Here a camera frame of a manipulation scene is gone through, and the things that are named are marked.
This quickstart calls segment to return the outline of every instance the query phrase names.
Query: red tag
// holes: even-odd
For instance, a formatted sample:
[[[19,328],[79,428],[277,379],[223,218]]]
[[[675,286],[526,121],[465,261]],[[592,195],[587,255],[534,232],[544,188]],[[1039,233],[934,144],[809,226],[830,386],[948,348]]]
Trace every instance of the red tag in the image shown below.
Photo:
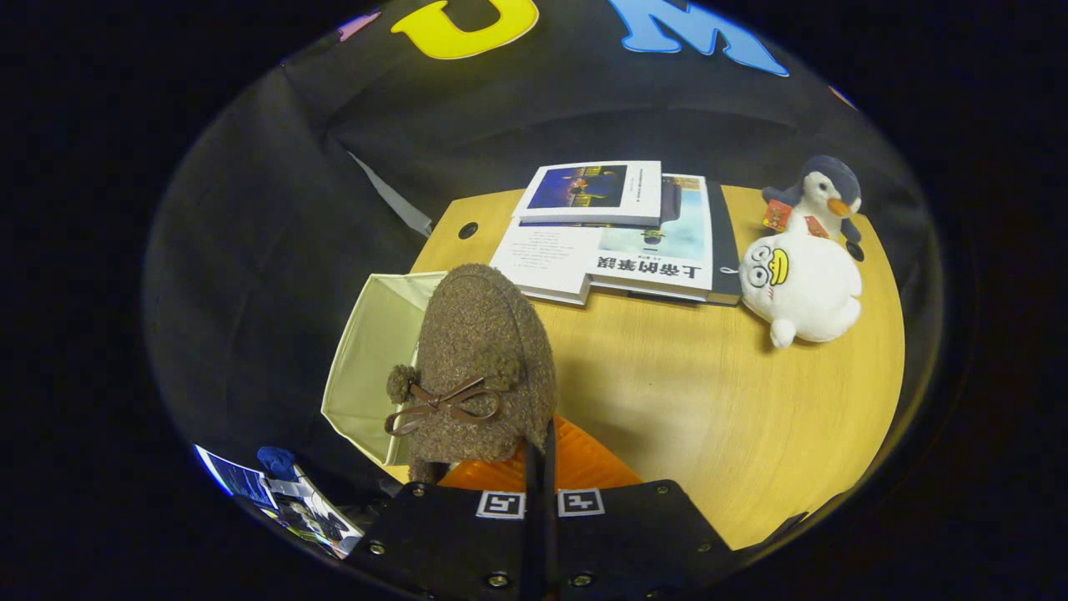
[[[772,230],[786,231],[786,220],[790,218],[794,207],[775,199],[768,201],[768,210],[764,213],[764,225]]]
[[[819,221],[816,220],[816,218],[813,217],[812,215],[808,215],[807,217],[805,217],[804,218],[804,222],[808,223],[808,233],[810,234],[812,234],[814,236],[826,237],[828,239],[831,239],[831,235],[827,233],[827,230],[823,228],[823,225],[820,225]]]

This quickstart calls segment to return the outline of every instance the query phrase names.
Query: brown ribbon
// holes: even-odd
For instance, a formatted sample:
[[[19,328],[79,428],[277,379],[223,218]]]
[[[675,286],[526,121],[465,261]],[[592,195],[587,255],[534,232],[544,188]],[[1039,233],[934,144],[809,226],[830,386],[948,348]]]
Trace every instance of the brown ribbon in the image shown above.
[[[468,379],[444,395],[437,396],[427,393],[422,390],[419,384],[411,382],[408,385],[408,392],[414,395],[420,401],[423,401],[424,405],[390,414],[389,417],[386,418],[386,433],[391,437],[404,437],[405,434],[410,434],[414,429],[419,428],[419,425],[423,422],[422,418],[425,417],[426,414],[437,413],[442,410],[449,410],[449,415],[451,415],[454,420],[467,424],[477,425],[490,422],[497,417],[497,412],[501,409],[501,398],[493,391],[474,389],[474,386],[482,384],[484,380],[484,378]],[[489,412],[488,415],[478,416],[456,407],[471,397],[478,395],[489,395],[493,397],[493,411]],[[412,422],[394,429],[393,424],[396,422],[396,418],[402,415],[420,416],[420,418],[413,420]]]

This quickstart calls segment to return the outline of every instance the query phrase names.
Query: photo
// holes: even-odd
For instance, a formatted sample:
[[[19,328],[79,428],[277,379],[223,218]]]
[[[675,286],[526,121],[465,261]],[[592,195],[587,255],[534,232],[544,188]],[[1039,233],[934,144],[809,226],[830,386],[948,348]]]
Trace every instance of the photo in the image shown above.
[[[607,227],[601,234],[600,249],[632,254],[655,254],[703,260],[709,232],[706,231],[701,180],[676,177],[681,188],[677,219],[664,221],[660,228]]]
[[[329,506],[318,491],[310,497],[276,493],[274,500],[279,508],[277,517],[272,516],[274,521],[298,537],[329,549],[339,559],[347,557],[363,536]]]
[[[207,471],[215,480],[219,483],[222,490],[226,491],[226,494],[247,497],[262,507],[278,508],[274,505],[274,500],[271,497],[270,491],[263,486],[265,478],[263,472],[226,461],[200,446],[193,445],[193,447],[197,449],[201,461],[204,462],[204,466],[207,468]]]
[[[618,207],[626,177],[626,164],[550,169],[528,208]]]
[[[248,499],[283,528],[328,551],[332,557],[347,557],[363,536],[359,528],[323,497],[299,466],[294,465],[298,483],[290,485],[276,481],[271,486],[263,472],[226,461],[200,446],[194,445],[194,448],[205,468],[227,494]],[[289,486],[296,492],[282,494],[278,492],[279,486]]]

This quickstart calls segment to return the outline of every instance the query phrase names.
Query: duck plush toy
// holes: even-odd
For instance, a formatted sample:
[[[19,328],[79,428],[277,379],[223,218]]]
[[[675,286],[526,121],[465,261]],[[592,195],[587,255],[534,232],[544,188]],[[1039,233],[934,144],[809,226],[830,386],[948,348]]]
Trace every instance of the duck plush toy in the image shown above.
[[[387,392],[404,411],[386,420],[410,437],[408,475],[437,484],[450,464],[506,460],[529,440],[545,450],[556,409],[552,351],[534,307],[497,269],[454,268],[426,306],[415,366],[396,366]]]
[[[786,231],[754,241],[739,268],[742,302],[771,322],[771,343],[833,341],[861,315],[861,274],[837,242]]]
[[[808,231],[806,217],[814,218],[827,236],[838,239],[838,233],[853,244],[861,240],[861,232],[850,220],[861,208],[861,186],[849,165],[833,156],[817,155],[801,165],[797,184],[780,190],[764,188],[764,200],[778,200],[790,206],[786,231]]]

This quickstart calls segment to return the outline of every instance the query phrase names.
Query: white storage box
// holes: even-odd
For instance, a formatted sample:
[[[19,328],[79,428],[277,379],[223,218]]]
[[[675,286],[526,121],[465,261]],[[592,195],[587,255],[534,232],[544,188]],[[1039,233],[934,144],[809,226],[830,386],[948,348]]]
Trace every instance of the white storage box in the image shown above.
[[[393,366],[415,365],[426,304],[446,272],[372,273],[337,344],[323,415],[380,468],[408,463],[405,439],[386,433],[386,417],[400,411],[386,380]]]

